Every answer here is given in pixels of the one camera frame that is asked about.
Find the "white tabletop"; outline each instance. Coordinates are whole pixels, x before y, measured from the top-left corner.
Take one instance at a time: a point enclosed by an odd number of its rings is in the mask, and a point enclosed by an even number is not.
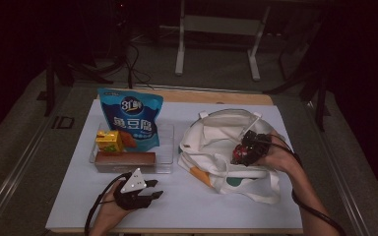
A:
[[[146,190],[163,190],[164,193],[158,200],[154,200],[149,208],[129,214],[115,231],[301,233],[299,208],[291,199],[291,184],[284,173],[280,172],[281,201],[275,205],[268,205],[255,203],[239,194],[218,194],[177,164],[180,140],[185,130],[198,119],[199,112],[205,110],[210,113],[227,108],[242,108],[263,114],[263,119],[285,136],[290,144],[282,116],[276,106],[165,102],[157,118],[157,124],[174,126],[172,173],[144,174],[146,180],[158,180],[155,188]],[[95,134],[101,122],[105,122],[105,119],[100,102],[96,99],[48,217],[47,229],[54,232],[83,232],[95,199],[106,185],[118,176],[114,173],[98,173],[89,162]]]

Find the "human arm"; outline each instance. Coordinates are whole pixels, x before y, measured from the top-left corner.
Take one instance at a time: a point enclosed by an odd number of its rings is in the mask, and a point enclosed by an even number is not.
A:
[[[277,138],[278,133],[273,131],[272,143],[285,147],[285,143]],[[308,176],[295,157],[280,147],[271,146],[268,155],[260,158],[257,162],[260,165],[270,166],[279,171],[285,172],[290,179],[297,198],[309,207],[312,207],[325,215],[329,215],[327,209],[317,196]],[[340,235],[339,232],[314,214],[300,208],[303,232],[305,235]]]
[[[106,235],[109,230],[114,228],[121,220],[133,210],[125,210],[118,206],[113,197],[115,189],[121,181],[116,181],[111,189],[103,197],[99,212],[97,213],[94,226],[91,229],[90,236]]]

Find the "white metal table frame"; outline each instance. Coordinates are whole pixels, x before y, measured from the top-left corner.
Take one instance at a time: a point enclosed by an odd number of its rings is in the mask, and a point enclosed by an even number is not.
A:
[[[183,75],[183,65],[185,57],[184,34],[186,30],[204,31],[216,33],[232,33],[240,35],[254,35],[253,46],[247,50],[253,81],[260,81],[259,68],[256,61],[256,53],[260,40],[263,36],[266,20],[269,17],[270,6],[266,7],[261,21],[245,19],[229,19],[217,17],[203,17],[195,15],[185,15],[185,0],[180,0],[180,26],[179,26],[179,48],[177,51],[176,69],[177,76]]]

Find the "logo on blue bag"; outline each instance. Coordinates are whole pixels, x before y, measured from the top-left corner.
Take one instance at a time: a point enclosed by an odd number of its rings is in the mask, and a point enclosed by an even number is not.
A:
[[[121,101],[121,109],[130,115],[137,115],[143,110],[143,103],[134,96],[126,96]]]

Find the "person's left hand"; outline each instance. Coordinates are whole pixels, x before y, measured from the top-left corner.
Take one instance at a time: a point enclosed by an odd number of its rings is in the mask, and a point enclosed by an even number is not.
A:
[[[125,210],[116,204],[113,193],[120,183],[121,180],[116,181],[103,197],[102,201],[104,204],[100,205],[99,212],[94,221],[94,227],[91,229],[91,236],[106,235],[109,230],[121,222],[127,214],[134,211],[134,209]]]

